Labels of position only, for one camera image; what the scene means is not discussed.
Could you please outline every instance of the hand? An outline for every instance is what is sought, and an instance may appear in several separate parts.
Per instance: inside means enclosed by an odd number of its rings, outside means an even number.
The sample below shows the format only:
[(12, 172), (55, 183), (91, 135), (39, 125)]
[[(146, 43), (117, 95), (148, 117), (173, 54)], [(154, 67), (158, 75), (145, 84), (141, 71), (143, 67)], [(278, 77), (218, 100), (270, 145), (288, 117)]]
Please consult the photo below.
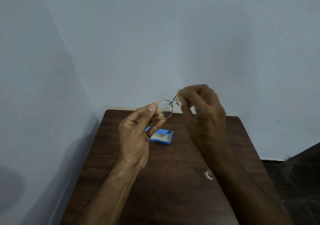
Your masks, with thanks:
[(151, 136), (163, 125), (165, 120), (155, 116), (157, 103), (135, 110), (119, 124), (120, 132), (120, 160), (129, 164), (138, 165), (139, 169), (146, 166), (149, 155)]
[[(193, 85), (178, 91), (190, 137), (199, 151), (226, 140), (226, 112), (218, 96), (207, 85)], [(190, 108), (194, 106), (196, 114)]]

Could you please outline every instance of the eyeglass frame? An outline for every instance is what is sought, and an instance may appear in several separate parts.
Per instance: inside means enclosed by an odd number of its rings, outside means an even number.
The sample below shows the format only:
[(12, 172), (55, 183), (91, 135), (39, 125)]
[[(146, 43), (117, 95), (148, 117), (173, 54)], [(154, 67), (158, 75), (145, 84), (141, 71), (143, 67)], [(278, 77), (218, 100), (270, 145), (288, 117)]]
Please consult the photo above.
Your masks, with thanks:
[(169, 119), (169, 118), (171, 117), (171, 115), (173, 114), (173, 104), (172, 104), (172, 103), (173, 103), (174, 101), (176, 101), (176, 104), (177, 104), (180, 108), (181, 108), (181, 106), (178, 104), (178, 98), (177, 98), (177, 96), (175, 96), (172, 101), (170, 101), (170, 100), (162, 100), (162, 101), (158, 102), (157, 104), (159, 104), (159, 103), (161, 103), (161, 102), (163, 102), (163, 101), (169, 101), (169, 102), (170, 102), (171, 108), (172, 108), (171, 114), (169, 115), (168, 118), (165, 118), (165, 119), (159, 118), (157, 112), (155, 113), (155, 115), (156, 115), (157, 118), (160, 119), (160, 120), (167, 120), (167, 119)]

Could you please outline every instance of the dark brown table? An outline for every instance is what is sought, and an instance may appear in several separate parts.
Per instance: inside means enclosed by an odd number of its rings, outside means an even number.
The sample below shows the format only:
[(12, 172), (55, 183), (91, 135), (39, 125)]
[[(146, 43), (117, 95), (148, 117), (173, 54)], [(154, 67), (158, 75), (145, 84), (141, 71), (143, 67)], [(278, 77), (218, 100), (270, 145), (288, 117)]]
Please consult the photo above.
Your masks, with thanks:
[[(105, 112), (61, 225), (74, 222), (111, 171), (120, 150), (118, 124), (130, 113)], [(137, 177), (119, 224), (238, 224), (218, 182), (205, 178), (208, 167), (191, 142), (182, 115), (173, 114), (162, 128), (174, 131), (172, 142), (150, 143), (148, 163)], [(227, 116), (227, 132), (239, 161), (285, 210), (238, 117)]]

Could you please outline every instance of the eyeglasses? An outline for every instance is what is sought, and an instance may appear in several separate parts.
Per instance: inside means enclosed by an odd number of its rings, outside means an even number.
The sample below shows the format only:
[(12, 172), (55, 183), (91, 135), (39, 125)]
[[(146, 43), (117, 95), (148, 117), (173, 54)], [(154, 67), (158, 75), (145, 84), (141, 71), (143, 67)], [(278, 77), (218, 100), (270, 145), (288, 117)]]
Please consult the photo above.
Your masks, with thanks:
[(174, 101), (176, 102), (176, 104), (179, 107), (181, 107), (181, 103), (178, 102), (177, 96), (175, 96), (172, 101), (162, 100), (162, 101), (158, 102), (158, 104), (157, 104), (158, 108), (157, 108), (155, 115), (161, 120), (166, 120), (167, 118), (169, 118), (173, 113), (173, 102)]

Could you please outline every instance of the blue eyeglass case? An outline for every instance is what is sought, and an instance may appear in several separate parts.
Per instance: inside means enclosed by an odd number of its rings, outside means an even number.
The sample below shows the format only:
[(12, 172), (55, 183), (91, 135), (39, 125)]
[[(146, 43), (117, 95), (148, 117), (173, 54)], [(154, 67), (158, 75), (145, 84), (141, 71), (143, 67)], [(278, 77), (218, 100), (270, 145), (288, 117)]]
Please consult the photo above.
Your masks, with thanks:
[(159, 129), (156, 133), (152, 135), (152, 137), (150, 138), (150, 141), (156, 141), (156, 142), (169, 145), (172, 141), (172, 135), (173, 135), (173, 130)]

